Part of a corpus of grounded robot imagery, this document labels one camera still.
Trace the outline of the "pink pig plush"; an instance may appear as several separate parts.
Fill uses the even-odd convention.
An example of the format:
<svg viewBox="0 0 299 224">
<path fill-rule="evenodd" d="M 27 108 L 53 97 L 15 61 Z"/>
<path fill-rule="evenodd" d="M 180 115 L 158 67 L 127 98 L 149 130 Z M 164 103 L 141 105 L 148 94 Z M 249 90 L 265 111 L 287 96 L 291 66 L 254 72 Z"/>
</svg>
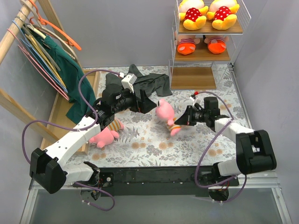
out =
<svg viewBox="0 0 299 224">
<path fill-rule="evenodd" d="M 170 136 L 175 136 L 181 131 L 181 126 L 175 124 L 176 117 L 173 107 L 165 99 L 160 99 L 158 101 L 156 115 L 160 120 L 166 122 L 167 128 L 170 131 Z"/>
<path fill-rule="evenodd" d="M 113 143 L 114 139 L 119 139 L 119 130 L 124 129 L 124 125 L 120 120 L 115 119 L 106 128 L 104 128 L 99 134 L 90 138 L 89 143 L 96 145 L 97 148 L 103 148 L 104 146 Z"/>
</svg>

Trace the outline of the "black-haired doll striped shirt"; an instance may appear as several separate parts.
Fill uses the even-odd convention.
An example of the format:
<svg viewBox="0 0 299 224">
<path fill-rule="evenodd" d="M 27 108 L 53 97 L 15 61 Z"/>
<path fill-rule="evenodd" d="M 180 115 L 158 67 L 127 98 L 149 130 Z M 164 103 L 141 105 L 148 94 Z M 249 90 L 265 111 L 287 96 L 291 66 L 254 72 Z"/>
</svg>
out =
<svg viewBox="0 0 299 224">
<path fill-rule="evenodd" d="M 175 41 L 177 52 L 186 56 L 195 51 L 196 45 L 200 43 L 200 38 L 197 38 L 195 35 L 176 35 Z"/>
</svg>

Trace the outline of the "yellow frog plush big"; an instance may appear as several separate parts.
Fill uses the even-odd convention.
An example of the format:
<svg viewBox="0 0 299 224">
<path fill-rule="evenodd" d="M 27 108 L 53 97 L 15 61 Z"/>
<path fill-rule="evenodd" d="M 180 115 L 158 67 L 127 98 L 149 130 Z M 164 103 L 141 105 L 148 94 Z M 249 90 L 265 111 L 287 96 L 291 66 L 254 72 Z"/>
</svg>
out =
<svg viewBox="0 0 299 224">
<path fill-rule="evenodd" d="M 179 6 L 179 17 L 187 30 L 199 30 L 206 24 L 209 7 L 202 0 L 183 0 Z"/>
</svg>

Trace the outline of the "yellow frog plush small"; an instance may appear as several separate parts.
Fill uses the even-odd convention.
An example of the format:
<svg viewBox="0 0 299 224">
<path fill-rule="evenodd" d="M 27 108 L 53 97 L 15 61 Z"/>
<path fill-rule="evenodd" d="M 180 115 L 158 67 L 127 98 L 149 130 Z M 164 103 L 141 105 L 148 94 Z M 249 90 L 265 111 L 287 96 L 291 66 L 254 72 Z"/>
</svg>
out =
<svg viewBox="0 0 299 224">
<path fill-rule="evenodd" d="M 206 14 L 216 30 L 228 30 L 237 21 L 237 11 L 240 5 L 236 0 L 214 0 Z"/>
</svg>

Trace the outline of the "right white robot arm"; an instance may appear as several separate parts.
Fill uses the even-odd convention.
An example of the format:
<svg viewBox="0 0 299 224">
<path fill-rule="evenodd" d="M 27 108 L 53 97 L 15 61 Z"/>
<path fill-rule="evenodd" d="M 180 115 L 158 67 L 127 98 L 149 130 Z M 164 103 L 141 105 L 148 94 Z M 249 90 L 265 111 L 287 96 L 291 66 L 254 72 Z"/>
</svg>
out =
<svg viewBox="0 0 299 224">
<path fill-rule="evenodd" d="M 198 103 L 187 106 L 184 114 L 175 121 L 176 125 L 194 126 L 204 123 L 217 136 L 223 135 L 235 143 L 236 155 L 234 159 L 215 163 L 210 181 L 222 185 L 227 180 L 243 174 L 253 174 L 277 167 L 269 134 L 265 130 L 253 130 L 233 122 L 229 116 L 222 115 L 216 97 L 205 97 L 204 105 Z"/>
</svg>

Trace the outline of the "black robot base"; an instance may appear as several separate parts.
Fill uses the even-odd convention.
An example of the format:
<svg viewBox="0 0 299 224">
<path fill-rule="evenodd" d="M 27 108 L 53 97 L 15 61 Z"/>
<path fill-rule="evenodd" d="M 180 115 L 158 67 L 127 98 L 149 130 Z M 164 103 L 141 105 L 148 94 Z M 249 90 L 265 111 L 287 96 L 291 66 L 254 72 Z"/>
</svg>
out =
<svg viewBox="0 0 299 224">
<path fill-rule="evenodd" d="M 195 170 L 195 166 L 102 168 L 96 187 L 113 196 L 193 195 L 226 201 L 228 188 L 239 185 L 233 179 L 215 189 L 199 188 L 194 181 Z"/>
</svg>

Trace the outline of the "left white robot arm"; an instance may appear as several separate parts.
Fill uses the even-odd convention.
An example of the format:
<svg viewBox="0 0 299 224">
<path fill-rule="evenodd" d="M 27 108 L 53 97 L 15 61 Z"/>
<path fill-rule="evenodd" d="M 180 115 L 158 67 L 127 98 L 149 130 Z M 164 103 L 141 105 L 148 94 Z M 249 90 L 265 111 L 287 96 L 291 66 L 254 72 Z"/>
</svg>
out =
<svg viewBox="0 0 299 224">
<path fill-rule="evenodd" d="M 68 166 L 67 161 L 88 140 L 104 133 L 116 113 L 129 109 L 146 114 L 156 106 L 144 90 L 140 90 L 140 96 L 137 97 L 128 88 L 117 84 L 107 85 L 102 97 L 94 102 L 93 110 L 82 118 L 74 131 L 69 131 L 44 150 L 37 148 L 32 152 L 30 177 L 50 194 L 56 193 L 67 183 L 98 186 L 100 169 L 96 165 L 85 161 L 77 166 Z"/>
</svg>

